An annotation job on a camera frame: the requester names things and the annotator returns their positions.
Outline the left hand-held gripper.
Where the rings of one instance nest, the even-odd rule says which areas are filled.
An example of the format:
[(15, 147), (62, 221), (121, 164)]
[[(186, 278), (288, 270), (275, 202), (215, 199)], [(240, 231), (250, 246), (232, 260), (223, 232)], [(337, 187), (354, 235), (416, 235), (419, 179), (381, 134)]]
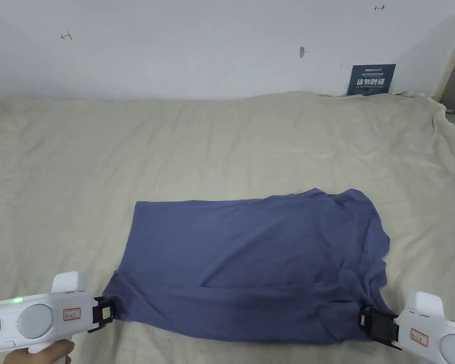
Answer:
[(105, 327), (115, 314), (114, 300), (90, 293), (78, 271), (61, 273), (50, 292), (0, 301), (0, 352), (36, 354), (58, 340)]

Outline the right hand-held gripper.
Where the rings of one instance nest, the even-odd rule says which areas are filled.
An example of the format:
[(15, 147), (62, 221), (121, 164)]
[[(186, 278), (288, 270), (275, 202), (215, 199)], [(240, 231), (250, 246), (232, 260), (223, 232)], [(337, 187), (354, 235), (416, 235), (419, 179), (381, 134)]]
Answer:
[(362, 309), (359, 327), (372, 341), (407, 352), (419, 364), (455, 364), (455, 322), (445, 317), (436, 295), (411, 292), (398, 316), (373, 307)]

